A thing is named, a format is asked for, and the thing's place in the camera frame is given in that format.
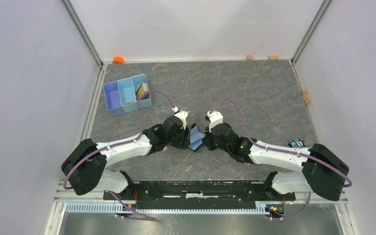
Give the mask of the light blue bin with cards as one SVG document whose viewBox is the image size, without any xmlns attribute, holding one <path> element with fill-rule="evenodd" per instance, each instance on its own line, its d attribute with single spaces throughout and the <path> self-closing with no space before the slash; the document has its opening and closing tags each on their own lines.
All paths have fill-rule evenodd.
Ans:
<svg viewBox="0 0 376 235">
<path fill-rule="evenodd" d="M 142 97 L 147 91 L 149 91 L 145 74 L 134 75 L 131 77 L 131 79 L 134 86 L 136 102 L 140 100 L 139 108 L 142 109 L 151 107 L 152 100 L 150 94 L 146 94 L 144 97 Z"/>
</svg>

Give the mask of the purple plastic bin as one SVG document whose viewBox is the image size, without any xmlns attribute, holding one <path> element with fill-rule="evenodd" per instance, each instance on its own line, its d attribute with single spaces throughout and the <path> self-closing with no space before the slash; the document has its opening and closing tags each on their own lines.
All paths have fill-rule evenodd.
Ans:
<svg viewBox="0 0 376 235">
<path fill-rule="evenodd" d="M 113 81 L 105 83 L 103 90 L 107 112 L 113 117 L 125 114 L 120 98 L 118 82 Z"/>
</svg>

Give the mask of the wooden arch block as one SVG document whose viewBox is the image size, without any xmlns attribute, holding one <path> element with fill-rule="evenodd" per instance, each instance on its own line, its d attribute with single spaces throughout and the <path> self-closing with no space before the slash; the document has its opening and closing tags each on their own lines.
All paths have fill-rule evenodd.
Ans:
<svg viewBox="0 0 376 235">
<path fill-rule="evenodd" d="M 308 91 L 302 91 L 302 99 L 305 105 L 309 105 L 311 103 Z"/>
</svg>

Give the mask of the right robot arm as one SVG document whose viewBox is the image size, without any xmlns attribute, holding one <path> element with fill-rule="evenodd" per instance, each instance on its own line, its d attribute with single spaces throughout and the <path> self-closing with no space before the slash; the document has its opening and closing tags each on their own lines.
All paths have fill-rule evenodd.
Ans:
<svg viewBox="0 0 376 235">
<path fill-rule="evenodd" d="M 349 167 L 326 146 L 290 148 L 240 137 L 227 123 L 206 127 L 203 143 L 209 151 L 220 149 L 239 163 L 274 165 L 289 173 L 273 173 L 263 194 L 275 200 L 282 194 L 307 191 L 338 201 L 348 179 Z"/>
</svg>

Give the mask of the wooden block back right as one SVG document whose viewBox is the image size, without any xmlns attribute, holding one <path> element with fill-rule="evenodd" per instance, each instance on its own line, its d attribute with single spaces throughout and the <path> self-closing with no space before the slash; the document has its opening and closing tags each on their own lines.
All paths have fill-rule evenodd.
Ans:
<svg viewBox="0 0 376 235">
<path fill-rule="evenodd" d="M 279 56 L 277 56 L 277 55 L 270 55 L 270 56 L 268 57 L 268 59 L 269 59 L 269 60 L 279 60 Z"/>
</svg>

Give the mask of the black card holder wallet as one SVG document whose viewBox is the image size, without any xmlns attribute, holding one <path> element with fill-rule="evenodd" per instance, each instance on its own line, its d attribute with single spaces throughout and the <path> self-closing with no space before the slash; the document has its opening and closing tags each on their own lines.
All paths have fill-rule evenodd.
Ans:
<svg viewBox="0 0 376 235">
<path fill-rule="evenodd" d="M 204 137 L 205 137 L 205 134 L 200 131 L 196 123 L 191 125 L 188 148 L 193 152 L 197 152 L 201 148 L 201 146 L 204 144 L 203 143 Z"/>
</svg>

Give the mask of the orange round object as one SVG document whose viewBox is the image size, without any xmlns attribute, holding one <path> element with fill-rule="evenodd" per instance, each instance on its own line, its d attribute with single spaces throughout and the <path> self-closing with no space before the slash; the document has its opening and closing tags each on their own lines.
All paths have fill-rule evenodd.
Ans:
<svg viewBox="0 0 376 235">
<path fill-rule="evenodd" d="M 112 63 L 113 64 L 123 64 L 124 63 L 124 59 L 120 56 L 115 56 L 113 59 L 112 59 Z"/>
</svg>

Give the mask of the blue owl toy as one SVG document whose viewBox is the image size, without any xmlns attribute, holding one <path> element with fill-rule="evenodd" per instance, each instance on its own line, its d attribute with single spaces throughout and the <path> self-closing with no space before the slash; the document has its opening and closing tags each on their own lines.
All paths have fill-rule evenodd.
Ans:
<svg viewBox="0 0 376 235">
<path fill-rule="evenodd" d="M 291 148 L 305 148 L 306 143 L 303 139 L 295 139 L 288 143 L 288 146 Z"/>
</svg>

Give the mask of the light blue middle bin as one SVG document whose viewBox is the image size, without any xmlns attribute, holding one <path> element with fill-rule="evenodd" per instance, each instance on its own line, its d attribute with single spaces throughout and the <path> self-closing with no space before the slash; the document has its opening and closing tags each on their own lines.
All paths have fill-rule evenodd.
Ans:
<svg viewBox="0 0 376 235">
<path fill-rule="evenodd" d="M 120 79 L 117 81 L 118 91 L 120 95 L 121 106 L 126 113 L 130 113 L 137 108 L 137 99 L 131 77 Z"/>
</svg>

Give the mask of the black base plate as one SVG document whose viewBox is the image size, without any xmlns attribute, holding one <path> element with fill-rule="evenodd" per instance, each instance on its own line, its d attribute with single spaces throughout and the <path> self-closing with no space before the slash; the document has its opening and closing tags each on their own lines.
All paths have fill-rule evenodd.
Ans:
<svg viewBox="0 0 376 235">
<path fill-rule="evenodd" d="M 263 181 L 139 181 L 119 193 L 137 209 L 253 209 L 256 201 L 295 201 Z"/>
</svg>

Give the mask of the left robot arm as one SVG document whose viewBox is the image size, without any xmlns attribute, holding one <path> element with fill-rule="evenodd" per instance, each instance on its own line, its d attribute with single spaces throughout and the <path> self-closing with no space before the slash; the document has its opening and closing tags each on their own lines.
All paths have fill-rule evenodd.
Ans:
<svg viewBox="0 0 376 235">
<path fill-rule="evenodd" d="M 84 195 L 97 189 L 115 192 L 121 199 L 131 198 L 134 186 L 125 173 L 109 171 L 107 168 L 132 157 L 161 152 L 167 146 L 186 149 L 190 135 L 187 117 L 188 113 L 185 111 L 175 113 L 162 124 L 118 141 L 81 141 L 61 165 L 65 175 L 63 188 L 74 190 L 76 195 Z"/>
</svg>

